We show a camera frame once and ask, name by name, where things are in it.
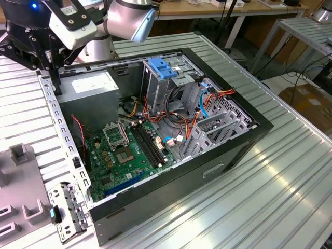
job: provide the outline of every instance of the aluminum workbench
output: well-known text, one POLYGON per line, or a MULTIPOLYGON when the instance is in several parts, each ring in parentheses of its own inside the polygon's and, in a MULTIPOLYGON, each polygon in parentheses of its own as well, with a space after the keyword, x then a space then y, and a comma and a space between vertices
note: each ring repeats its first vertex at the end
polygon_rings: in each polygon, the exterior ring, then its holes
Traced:
MULTIPOLYGON (((332 141, 204 36, 115 43, 120 56, 190 47, 273 124, 237 167, 103 248, 320 248, 332 233, 332 141)), ((69 171, 35 72, 0 59, 0 151, 28 143, 46 189, 69 171)), ((6 248, 97 248, 92 227, 65 246, 48 225, 6 248)))
POLYGON ((310 59, 315 54, 316 51, 321 53, 324 56, 329 56, 332 58, 332 46, 327 43, 327 39, 332 37, 332 24, 321 24, 311 19, 310 17, 305 18, 290 18, 290 19, 280 19, 276 20, 268 36, 264 40, 262 46, 260 47, 251 67, 250 72, 253 73, 267 50, 269 44, 271 43, 274 35, 279 29, 286 31, 286 34, 280 40, 276 46, 272 57, 282 48, 284 43, 287 41, 289 36, 294 36, 306 43, 311 49, 306 59, 305 63, 301 66, 301 69, 306 68, 307 65, 311 62, 310 59))

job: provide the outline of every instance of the green motherboard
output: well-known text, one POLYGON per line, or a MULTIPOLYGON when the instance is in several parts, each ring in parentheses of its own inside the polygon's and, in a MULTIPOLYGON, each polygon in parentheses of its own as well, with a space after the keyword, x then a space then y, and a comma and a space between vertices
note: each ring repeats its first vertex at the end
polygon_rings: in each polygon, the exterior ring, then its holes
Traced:
MULTIPOLYGON (((155 139, 158 134, 152 124, 147 121, 141 127, 157 148, 158 144, 155 139)), ((145 144, 142 144, 142 140, 139 143, 137 135, 135 136, 133 132, 137 131, 133 131, 129 127, 122 127, 122 130, 112 129, 112 133, 107 132, 108 137, 105 136, 105 133, 100 133, 87 140, 91 161, 91 169, 88 170, 91 179, 90 193, 94 201, 102 200, 107 195, 176 164, 176 159, 167 148, 158 149, 163 164, 156 166, 151 163, 152 160, 149 160, 151 155, 147 156, 144 153, 145 144), (128 144, 111 148, 109 143, 122 139, 121 133, 127 135, 128 144)))

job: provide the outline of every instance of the metal bracket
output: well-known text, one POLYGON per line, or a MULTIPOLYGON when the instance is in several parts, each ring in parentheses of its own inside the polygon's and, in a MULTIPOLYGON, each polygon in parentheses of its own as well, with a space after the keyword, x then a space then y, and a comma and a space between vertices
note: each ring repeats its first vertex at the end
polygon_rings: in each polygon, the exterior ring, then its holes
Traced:
POLYGON ((86 231, 90 225, 88 224, 89 213, 77 184, 59 183, 48 191, 48 197, 51 205, 58 207, 62 218, 62 221, 57 224, 62 244, 86 231))

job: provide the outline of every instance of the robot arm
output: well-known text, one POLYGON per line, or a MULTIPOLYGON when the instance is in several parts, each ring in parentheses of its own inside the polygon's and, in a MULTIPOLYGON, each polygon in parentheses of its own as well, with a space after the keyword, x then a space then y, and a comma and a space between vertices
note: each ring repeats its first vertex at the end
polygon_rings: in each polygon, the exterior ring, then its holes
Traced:
MULTIPOLYGON (((0 54, 25 67, 48 71, 56 85, 58 69, 70 65, 94 39, 97 25, 108 34, 143 42, 154 20, 150 0, 113 0, 103 8, 84 7, 78 0, 63 7, 62 0, 0 0, 6 17, 6 33, 0 38, 0 54)), ((81 0, 97 6, 102 0, 81 0)))

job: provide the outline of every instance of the gray plastic block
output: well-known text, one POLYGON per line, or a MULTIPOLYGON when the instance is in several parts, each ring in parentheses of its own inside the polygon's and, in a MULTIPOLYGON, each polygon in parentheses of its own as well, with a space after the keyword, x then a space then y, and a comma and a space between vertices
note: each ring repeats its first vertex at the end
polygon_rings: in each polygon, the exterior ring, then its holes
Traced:
POLYGON ((48 212, 45 210, 44 205, 39 199, 37 200, 37 203, 37 213, 34 213, 32 210, 28 209, 25 205, 22 206, 24 219, 27 220, 31 225, 41 222, 48 215, 48 212))
POLYGON ((14 209, 11 205, 4 206, 3 208, 0 208, 0 221, 8 219, 16 213, 16 209, 14 209))
POLYGON ((0 227, 0 241, 13 236, 14 234, 18 233, 21 230, 21 228, 15 224, 14 222, 0 227))
POLYGON ((51 223, 50 203, 30 145, 0 153, 0 247, 51 223))
POLYGON ((29 162, 29 153, 24 144, 14 145, 9 148, 10 157, 16 166, 29 162))
POLYGON ((0 170, 0 188, 7 186, 7 178, 4 173, 0 170))

